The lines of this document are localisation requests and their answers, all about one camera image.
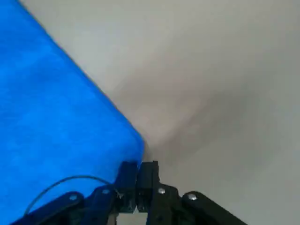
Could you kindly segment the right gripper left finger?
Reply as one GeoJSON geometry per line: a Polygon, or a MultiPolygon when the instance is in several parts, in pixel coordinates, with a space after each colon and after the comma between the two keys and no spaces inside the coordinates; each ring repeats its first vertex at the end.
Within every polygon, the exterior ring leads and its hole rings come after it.
{"type": "Polygon", "coordinates": [[[123,162],[114,183],[91,175],[77,175],[61,179],[42,191],[26,208],[14,225],[106,225],[109,218],[116,224],[118,213],[135,210],[135,183],[138,165],[123,162]],[[69,180],[90,179],[101,183],[87,197],[69,191],[43,206],[32,210],[34,204],[55,186],[69,180]]]}

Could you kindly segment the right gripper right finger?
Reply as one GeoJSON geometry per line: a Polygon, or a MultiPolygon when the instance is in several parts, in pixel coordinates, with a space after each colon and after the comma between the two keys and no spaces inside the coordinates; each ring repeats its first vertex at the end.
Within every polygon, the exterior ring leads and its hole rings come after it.
{"type": "Polygon", "coordinates": [[[136,181],[136,206],[147,213],[147,225],[243,225],[235,215],[197,191],[183,196],[160,182],[157,161],[141,164],[136,181]]]}

